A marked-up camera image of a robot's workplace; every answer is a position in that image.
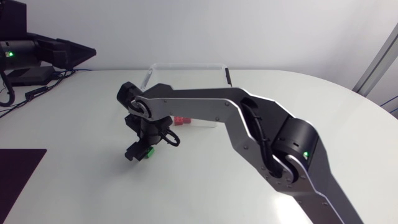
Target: white wall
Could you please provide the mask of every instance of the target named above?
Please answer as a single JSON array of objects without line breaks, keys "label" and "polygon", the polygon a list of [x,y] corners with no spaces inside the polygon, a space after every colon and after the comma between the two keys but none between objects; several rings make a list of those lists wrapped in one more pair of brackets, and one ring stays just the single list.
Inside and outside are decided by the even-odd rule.
[{"label": "white wall", "polygon": [[398,22],[395,0],[21,0],[28,30],[94,47],[80,67],[220,62],[352,88]]}]

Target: red block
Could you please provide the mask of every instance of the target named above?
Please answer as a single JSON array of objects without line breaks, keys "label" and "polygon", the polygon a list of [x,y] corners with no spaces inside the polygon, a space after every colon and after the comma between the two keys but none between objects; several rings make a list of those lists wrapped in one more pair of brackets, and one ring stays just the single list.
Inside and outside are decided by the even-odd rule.
[{"label": "red block", "polygon": [[191,123],[191,118],[182,118],[182,122],[184,124],[190,124]]},{"label": "red block", "polygon": [[182,124],[183,124],[182,117],[175,116],[174,117],[174,125],[178,126],[178,125],[182,125]]}]

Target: transparent container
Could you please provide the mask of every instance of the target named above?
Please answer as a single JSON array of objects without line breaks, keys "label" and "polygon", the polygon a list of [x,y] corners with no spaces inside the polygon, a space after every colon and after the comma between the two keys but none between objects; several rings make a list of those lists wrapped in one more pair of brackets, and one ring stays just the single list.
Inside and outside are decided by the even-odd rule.
[{"label": "transparent container", "polygon": [[[155,63],[148,69],[140,89],[145,91],[158,83],[174,90],[231,88],[228,68],[223,64]],[[173,117],[174,126],[215,127],[214,121]]]}]

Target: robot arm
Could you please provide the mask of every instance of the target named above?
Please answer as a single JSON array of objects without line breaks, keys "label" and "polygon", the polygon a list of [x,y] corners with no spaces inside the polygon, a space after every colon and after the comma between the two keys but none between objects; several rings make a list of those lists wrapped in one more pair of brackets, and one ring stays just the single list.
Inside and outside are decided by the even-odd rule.
[{"label": "robot arm", "polygon": [[118,100],[140,137],[127,150],[128,159],[141,160],[162,139],[178,146],[170,115],[222,122],[235,151],[276,191],[293,196],[312,222],[362,223],[331,174],[318,133],[275,101],[239,88],[173,90],[158,84],[141,92],[132,83],[121,87]]}]

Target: white table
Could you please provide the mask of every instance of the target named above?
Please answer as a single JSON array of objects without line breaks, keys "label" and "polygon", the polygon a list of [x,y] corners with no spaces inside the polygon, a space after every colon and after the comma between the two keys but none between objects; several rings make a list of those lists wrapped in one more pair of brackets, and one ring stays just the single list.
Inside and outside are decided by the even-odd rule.
[{"label": "white table", "polygon": [[[148,160],[116,101],[146,71],[81,72],[0,119],[1,148],[46,148],[6,223],[310,223],[236,153],[223,125],[179,127]],[[234,86],[273,98],[317,128],[337,181],[365,223],[398,220],[398,121],[333,83],[275,70],[232,70]],[[17,88],[17,100],[27,88]]]}]

